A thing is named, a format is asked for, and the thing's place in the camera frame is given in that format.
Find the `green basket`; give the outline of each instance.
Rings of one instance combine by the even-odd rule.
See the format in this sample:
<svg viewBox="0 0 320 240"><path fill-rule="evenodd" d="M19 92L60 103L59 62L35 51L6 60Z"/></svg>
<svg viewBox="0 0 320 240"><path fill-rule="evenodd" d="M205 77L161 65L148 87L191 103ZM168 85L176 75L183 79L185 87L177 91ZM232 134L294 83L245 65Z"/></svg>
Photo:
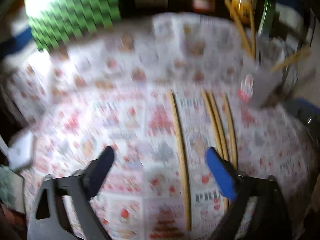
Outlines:
<svg viewBox="0 0 320 240"><path fill-rule="evenodd" d="M121 18L118 0L25 0L25 7L39 50L94 33L100 25L109 28Z"/></svg>

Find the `wooden stick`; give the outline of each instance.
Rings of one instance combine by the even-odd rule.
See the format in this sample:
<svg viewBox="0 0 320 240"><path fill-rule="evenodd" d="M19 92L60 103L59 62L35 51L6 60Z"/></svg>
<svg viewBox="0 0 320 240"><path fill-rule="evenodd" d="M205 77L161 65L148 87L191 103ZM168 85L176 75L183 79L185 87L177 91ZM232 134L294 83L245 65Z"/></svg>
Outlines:
<svg viewBox="0 0 320 240"><path fill-rule="evenodd" d="M219 132L219 136L220 136L220 142L221 142L221 146L222 146L222 152L223 152L223 158L225 161L229 160L229 154L228 154L228 148L227 148L227 143L226 143L226 137L224 135L224 131L223 131L223 127L222 127L222 122L221 122L221 118L219 115L219 110L217 107L217 103L216 100L214 98L214 95L212 94L212 92L209 92L209 100L212 106L212 110L213 110L213 114L214 117L216 119L216 123L217 123L217 127L218 127L218 132Z"/></svg>
<svg viewBox="0 0 320 240"><path fill-rule="evenodd" d="M179 161L180 161L180 171L181 171L181 180L183 187L183 198L185 204L185 213L186 213L186 228L188 231L191 230L191 197L190 197L190 182L189 182L189 173L187 166L187 156L185 152L183 134L180 125L180 119L178 115L178 109L175 101L173 92L169 91L169 98L171 104L171 110L173 114L174 130L177 138Z"/></svg>
<svg viewBox="0 0 320 240"><path fill-rule="evenodd" d="M251 49L252 49L252 57L256 58L256 30L254 28L254 18L253 18L253 10L252 6L249 8L249 17L250 17L250 29L251 29Z"/></svg>
<svg viewBox="0 0 320 240"><path fill-rule="evenodd" d="M233 164L234 168L237 170L238 169L238 153L237 153L237 145L236 145L235 127L233 125L230 104L225 94L223 95L223 102L226 106L228 130L230 135L231 156L232 156L231 163Z"/></svg>
<svg viewBox="0 0 320 240"><path fill-rule="evenodd" d="M282 68L297 63L299 60L305 59L309 57L311 54L310 46L305 46L302 49L298 50L296 53L292 54L291 56L285 58L282 62L273 66L270 71L275 72L281 70Z"/></svg>
<svg viewBox="0 0 320 240"><path fill-rule="evenodd" d="M235 9L231 6L231 2L230 0L224 0L224 3L226 5L226 7L228 8L231 16L233 17L233 20L236 22L236 26L238 28L238 31L240 33L240 36L242 38L244 47L248 53L248 55L250 55L252 57L252 49L250 48L250 44L247 38L247 35L245 34L243 25L239 19L238 13L235 11Z"/></svg>
<svg viewBox="0 0 320 240"><path fill-rule="evenodd" d="M219 153L220 157L223 159L224 157L223 157L223 150L222 150L222 147L221 147L219 130L218 130L218 127L217 127L217 122L216 122L216 119L214 117L213 111L211 110L211 106L210 106L208 95L205 92L205 90L202 90L201 94L202 94L202 97L204 98L205 108L207 109L207 113L208 113L208 115L210 117L211 125L213 127L213 133L214 133L214 138L215 138L215 141L216 141L218 153Z"/></svg>

